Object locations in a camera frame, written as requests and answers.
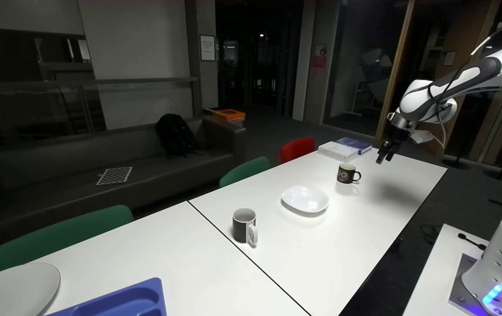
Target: white plate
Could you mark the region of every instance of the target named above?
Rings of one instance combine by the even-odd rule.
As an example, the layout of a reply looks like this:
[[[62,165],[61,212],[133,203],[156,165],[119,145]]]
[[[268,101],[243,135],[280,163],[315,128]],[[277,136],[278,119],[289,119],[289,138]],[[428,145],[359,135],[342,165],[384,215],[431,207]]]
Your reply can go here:
[[[34,261],[0,272],[0,314],[41,314],[59,287],[54,265]]]
[[[322,212],[328,205],[328,198],[322,191],[310,186],[291,186],[280,194],[284,205],[305,214]]]

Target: black bag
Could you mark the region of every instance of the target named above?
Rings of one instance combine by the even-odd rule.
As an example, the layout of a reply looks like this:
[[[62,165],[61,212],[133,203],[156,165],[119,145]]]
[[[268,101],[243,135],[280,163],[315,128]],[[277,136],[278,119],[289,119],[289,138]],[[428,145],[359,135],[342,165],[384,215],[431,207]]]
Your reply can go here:
[[[192,131],[177,114],[161,115],[156,131],[166,154],[187,154],[198,147]]]

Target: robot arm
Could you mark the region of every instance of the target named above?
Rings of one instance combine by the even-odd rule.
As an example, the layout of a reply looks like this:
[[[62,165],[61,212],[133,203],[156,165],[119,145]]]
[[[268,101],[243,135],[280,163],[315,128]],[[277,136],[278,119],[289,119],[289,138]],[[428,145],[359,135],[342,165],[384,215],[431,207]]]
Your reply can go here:
[[[449,121],[456,114],[452,96],[491,86],[502,86],[502,49],[468,65],[459,73],[433,82],[412,80],[396,110],[389,114],[387,138],[380,144],[375,161],[391,159],[417,122]]]

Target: mug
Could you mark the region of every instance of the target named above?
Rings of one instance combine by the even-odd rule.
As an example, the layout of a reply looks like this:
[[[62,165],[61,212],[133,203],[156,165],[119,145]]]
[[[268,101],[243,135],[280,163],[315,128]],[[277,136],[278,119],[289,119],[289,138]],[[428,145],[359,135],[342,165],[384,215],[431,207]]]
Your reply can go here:
[[[247,242],[250,247],[256,247],[256,214],[252,208],[236,208],[233,212],[233,238],[238,242]]]
[[[352,182],[352,180],[359,180],[361,173],[359,170],[356,170],[354,165],[350,163],[340,163],[338,165],[338,173],[336,173],[336,180],[338,182]]]

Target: chair backrest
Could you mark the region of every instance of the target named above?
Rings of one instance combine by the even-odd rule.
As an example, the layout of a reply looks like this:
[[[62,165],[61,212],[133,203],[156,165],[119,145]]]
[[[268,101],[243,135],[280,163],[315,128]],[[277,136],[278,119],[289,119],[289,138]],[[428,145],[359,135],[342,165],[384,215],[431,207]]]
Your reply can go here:
[[[243,161],[240,165],[236,165],[234,168],[231,168],[227,173],[224,173],[219,179],[219,186],[227,186],[231,182],[236,182],[240,179],[250,177],[254,173],[259,173],[263,170],[270,168],[270,161],[266,156],[259,156],[249,161]]]
[[[301,136],[294,138],[291,142],[285,142],[278,149],[280,163],[294,159],[298,156],[303,156],[306,152],[312,152],[315,149],[315,140],[312,136]]]
[[[0,244],[0,270],[36,259],[129,221],[133,221],[129,208],[113,205],[43,226]]]

